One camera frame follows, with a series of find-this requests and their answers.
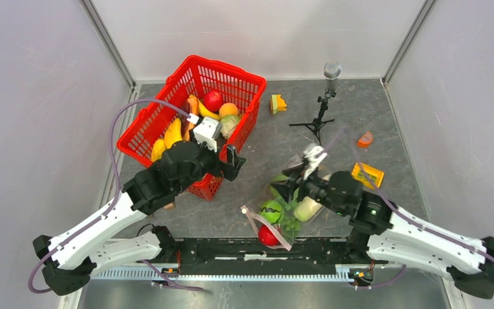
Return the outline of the small red apple toy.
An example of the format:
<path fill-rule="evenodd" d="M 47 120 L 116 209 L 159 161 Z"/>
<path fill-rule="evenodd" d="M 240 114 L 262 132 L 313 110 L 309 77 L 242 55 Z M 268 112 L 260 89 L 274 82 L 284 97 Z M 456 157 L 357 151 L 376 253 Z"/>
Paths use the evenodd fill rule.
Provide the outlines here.
<path fill-rule="evenodd" d="M 272 247 L 272 246 L 280 245 L 280 242 L 277 239 L 277 237 L 265 225 L 262 225 L 260 227 L 258 231 L 258 239 L 263 245 L 266 246 Z"/>

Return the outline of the napa cabbage toy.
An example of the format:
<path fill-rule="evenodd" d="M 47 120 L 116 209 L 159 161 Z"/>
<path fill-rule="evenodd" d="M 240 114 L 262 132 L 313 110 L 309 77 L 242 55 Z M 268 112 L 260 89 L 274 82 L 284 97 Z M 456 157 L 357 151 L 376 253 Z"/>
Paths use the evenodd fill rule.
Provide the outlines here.
<path fill-rule="evenodd" d="M 291 201 L 298 198 L 298 186 L 285 174 L 278 174 L 270 181 L 270 193 L 274 198 Z"/>

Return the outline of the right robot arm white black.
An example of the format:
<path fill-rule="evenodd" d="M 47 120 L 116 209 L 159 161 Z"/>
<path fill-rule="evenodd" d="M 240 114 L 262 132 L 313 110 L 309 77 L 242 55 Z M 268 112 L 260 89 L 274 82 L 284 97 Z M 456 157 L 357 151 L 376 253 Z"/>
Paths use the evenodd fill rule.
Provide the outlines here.
<path fill-rule="evenodd" d="M 494 296 L 494 237 L 468 238 L 442 229 L 392 201 L 366 191 L 347 171 L 328 178 L 304 176 L 301 167 L 284 170 L 270 185 L 285 201 L 311 198 L 342 217 L 352 231 L 346 255 L 355 263 L 387 261 L 451 280 L 460 291 L 481 299 Z"/>

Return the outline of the green grapes toy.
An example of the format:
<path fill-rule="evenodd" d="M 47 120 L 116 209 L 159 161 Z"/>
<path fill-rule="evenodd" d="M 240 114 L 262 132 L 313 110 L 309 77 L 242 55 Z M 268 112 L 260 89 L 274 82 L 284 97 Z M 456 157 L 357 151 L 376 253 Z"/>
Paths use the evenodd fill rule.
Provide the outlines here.
<path fill-rule="evenodd" d="M 301 228 L 301 222 L 293 215 L 285 214 L 279 221 L 280 233 L 284 238 L 293 241 Z"/>

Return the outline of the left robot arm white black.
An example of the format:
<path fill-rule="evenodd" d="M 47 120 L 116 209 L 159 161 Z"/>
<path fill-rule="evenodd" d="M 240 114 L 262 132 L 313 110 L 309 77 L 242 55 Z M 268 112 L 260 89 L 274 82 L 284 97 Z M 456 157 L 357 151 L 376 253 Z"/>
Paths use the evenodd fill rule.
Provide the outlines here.
<path fill-rule="evenodd" d="M 179 141 L 152 165 L 138 172 L 107 204 L 67 232 L 41 235 L 33 247 L 48 291 L 68 295 L 107 270 L 141 260 L 169 262 L 176 244 L 169 230 L 156 227 L 141 236 L 108 243 L 122 229 L 166 205 L 206 174 L 235 180 L 245 158 L 234 145 L 226 147 L 225 161 L 207 143 Z"/>

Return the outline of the clear zip top bag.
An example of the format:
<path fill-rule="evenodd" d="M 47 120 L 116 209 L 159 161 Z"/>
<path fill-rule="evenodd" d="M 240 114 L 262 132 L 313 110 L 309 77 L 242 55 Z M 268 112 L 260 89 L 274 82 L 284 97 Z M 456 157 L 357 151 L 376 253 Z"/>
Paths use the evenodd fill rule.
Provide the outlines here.
<path fill-rule="evenodd" d="M 254 205 L 254 206 L 243 205 L 241 207 L 241 212 L 247 217 L 248 221 L 250 222 L 250 225 L 253 228 L 253 231 L 257 235 L 257 238 L 258 238 L 258 231 L 259 231 L 260 227 L 262 225 L 265 225 L 271 230 L 271 232 L 277 237 L 277 239 L 280 242 L 280 245 L 276 245 L 276 246 L 272 246 L 272 247 L 264 245 L 265 247 L 268 247 L 270 249 L 284 249 L 284 250 L 290 251 L 292 249 L 294 242 L 295 242 L 295 239 L 293 241 L 290 241 L 290 240 L 284 238 L 283 235 L 280 233 L 279 223 L 270 224 L 265 218 L 263 218 L 259 214 L 259 209 L 260 209 L 261 205 L 267 200 L 275 200 L 275 201 L 279 202 L 283 206 L 284 215 L 285 214 L 293 215 L 294 209 L 299 204 L 299 203 L 285 204 L 281 200 L 274 198 L 272 196 L 272 194 L 270 193 L 270 185 L 267 184 L 261 189 L 261 194 L 260 194 L 258 204 Z M 312 222 L 321 213 L 322 210 L 323 210 L 323 206 L 320 209 L 320 212 L 316 216 L 314 216 L 310 221 L 301 222 L 300 231 L 302 230 L 302 227 L 304 227 L 304 225 Z"/>

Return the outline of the white long radish toy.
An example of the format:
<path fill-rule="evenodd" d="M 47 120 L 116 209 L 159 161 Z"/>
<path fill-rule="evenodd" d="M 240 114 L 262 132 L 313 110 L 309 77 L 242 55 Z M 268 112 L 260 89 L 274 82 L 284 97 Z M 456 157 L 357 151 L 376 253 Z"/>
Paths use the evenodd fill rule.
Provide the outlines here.
<path fill-rule="evenodd" d="M 321 204 L 306 196 L 294 209 L 293 215 L 298 221 L 307 222 L 316 216 L 321 208 Z"/>

